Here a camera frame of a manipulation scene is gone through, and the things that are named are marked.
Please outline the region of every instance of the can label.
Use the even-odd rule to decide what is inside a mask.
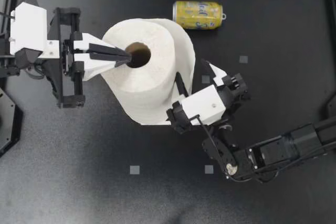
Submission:
[[[222,24],[223,7],[216,2],[176,1],[173,20],[186,29],[215,29]]]

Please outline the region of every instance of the roll core hole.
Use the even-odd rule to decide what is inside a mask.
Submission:
[[[132,60],[127,63],[127,66],[130,68],[145,66],[151,58],[151,51],[149,48],[140,42],[130,44],[126,47],[125,51],[132,55]]]

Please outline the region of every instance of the paper towel roll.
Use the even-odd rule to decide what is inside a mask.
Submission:
[[[173,92],[177,71],[191,92],[195,52],[189,36],[175,22],[124,20],[111,27],[103,40],[133,55],[130,64],[102,76],[127,115],[136,122],[154,125],[167,119],[166,111],[177,99]]]

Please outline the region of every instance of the black wire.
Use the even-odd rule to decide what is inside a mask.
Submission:
[[[296,160],[290,162],[289,164],[287,164],[287,165],[285,165],[285,166],[283,166],[283,167],[281,167],[281,168],[277,168],[277,169],[273,169],[273,170],[267,170],[267,171],[262,172],[262,173],[260,173],[260,174],[272,173],[272,172],[280,172],[280,171],[282,171],[282,170],[284,170],[284,169],[287,169],[288,167],[290,167],[290,166],[292,166],[292,165],[294,165],[294,164],[296,164],[296,163],[302,161],[302,160],[305,159],[306,157],[308,157],[308,156],[314,154],[315,152],[320,151],[320,150],[322,150],[322,149],[324,149],[324,148],[326,148],[326,147],[332,146],[332,145],[336,145],[336,142],[332,142],[332,143],[329,143],[329,144],[325,144],[325,145],[319,146],[318,148],[315,148],[315,149],[313,149],[311,152],[307,153],[306,155],[299,157],[298,159],[296,159]]]
[[[0,15],[4,16],[4,17],[6,17],[6,18],[15,19],[15,17],[13,17],[13,16],[11,16],[11,15],[7,15],[7,14],[5,14],[5,13],[3,13],[3,12],[0,12]]]
[[[268,182],[272,181],[272,180],[275,179],[276,177],[278,177],[278,175],[279,175],[279,171],[276,171],[276,172],[274,173],[274,176],[273,176],[272,178],[270,178],[270,179],[263,180],[263,179],[261,179],[261,178],[255,178],[255,180],[258,181],[258,182],[260,182],[260,183],[262,183],[262,184],[265,184],[265,183],[268,183]]]
[[[42,79],[44,78],[45,75],[41,72],[41,70],[37,69],[36,66],[34,66],[34,69],[35,69],[35,71],[36,71],[37,73],[40,74],[39,76],[36,75],[36,74],[32,74],[32,73],[30,73],[28,69],[25,69],[25,72],[27,73],[27,75],[28,75],[29,77],[31,77],[31,78],[34,79],[34,80],[42,80]]]
[[[217,153],[218,153],[218,155],[219,155],[218,148],[217,148],[217,146],[216,146],[216,144],[215,144],[215,141],[213,140],[213,138],[212,138],[212,136],[211,136],[209,130],[205,127],[205,125],[204,125],[203,122],[201,121],[199,115],[197,115],[196,118],[197,118],[199,124],[200,124],[200,125],[202,126],[202,128],[204,129],[204,131],[205,131],[205,133],[207,134],[208,138],[211,140],[212,144],[213,144],[214,147],[216,148]],[[238,183],[247,182],[247,181],[250,181],[250,180],[252,179],[252,178],[247,178],[247,179],[241,179],[241,180],[238,180],[238,179],[232,178],[232,177],[231,177],[230,175],[228,175],[227,173],[225,173],[225,175],[226,175],[229,179],[231,179],[232,181],[234,181],[234,182],[238,182]]]

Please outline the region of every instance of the black table surface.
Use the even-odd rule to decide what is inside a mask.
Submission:
[[[80,7],[81,30],[102,37],[124,19],[171,18],[175,0],[38,1],[48,20],[57,6]],[[227,14],[223,26],[188,31],[194,90],[202,87],[201,58],[242,73],[253,99],[236,114],[240,146],[319,121],[336,87],[326,2],[215,1]],[[24,120],[20,141],[0,159],[3,224],[336,222],[333,153],[268,184],[235,184],[203,152],[203,132],[137,125],[100,76],[84,84],[79,110],[58,109],[49,82],[24,72],[8,79],[6,92]],[[140,175],[130,175],[130,165]]]

